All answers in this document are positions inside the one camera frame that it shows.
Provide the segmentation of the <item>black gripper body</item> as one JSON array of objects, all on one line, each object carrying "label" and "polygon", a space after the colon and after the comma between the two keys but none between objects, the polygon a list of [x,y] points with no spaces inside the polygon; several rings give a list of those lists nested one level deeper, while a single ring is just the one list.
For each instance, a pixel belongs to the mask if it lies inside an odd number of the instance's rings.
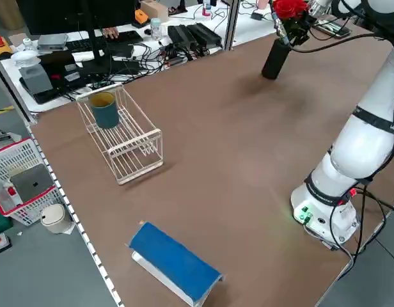
[{"label": "black gripper body", "polygon": [[311,16],[308,11],[303,11],[297,15],[296,22],[301,31],[308,32],[316,22],[316,18]]}]

